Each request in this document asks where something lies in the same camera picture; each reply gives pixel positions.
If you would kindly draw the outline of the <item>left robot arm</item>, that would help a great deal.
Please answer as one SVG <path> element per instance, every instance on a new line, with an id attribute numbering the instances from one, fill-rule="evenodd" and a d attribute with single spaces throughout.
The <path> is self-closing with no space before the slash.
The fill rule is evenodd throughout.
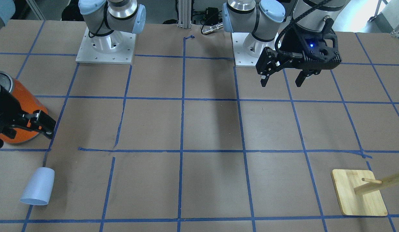
<path id="1" fill-rule="evenodd" d="M 295 80 L 301 87 L 311 75 L 332 70 L 341 62 L 338 38 L 332 29 L 347 0 L 294 0 L 289 24 L 286 9 L 277 0 L 228 0 L 222 18 L 226 32 L 248 33 L 245 47 L 257 58 L 256 70 L 265 87 L 269 77 L 285 68 L 300 70 Z"/>

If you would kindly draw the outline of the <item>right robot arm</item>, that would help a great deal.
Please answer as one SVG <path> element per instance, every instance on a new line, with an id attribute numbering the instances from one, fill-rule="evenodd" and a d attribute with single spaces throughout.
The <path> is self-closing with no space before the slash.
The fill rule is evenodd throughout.
<path id="1" fill-rule="evenodd" d="M 140 34 L 146 23 L 146 7 L 136 0 L 80 0 L 78 7 L 88 38 L 98 52 L 115 52 L 122 32 Z M 43 134 L 54 137 L 56 121 L 24 85 L 0 72 L 0 149 L 5 143 L 23 143 Z"/>

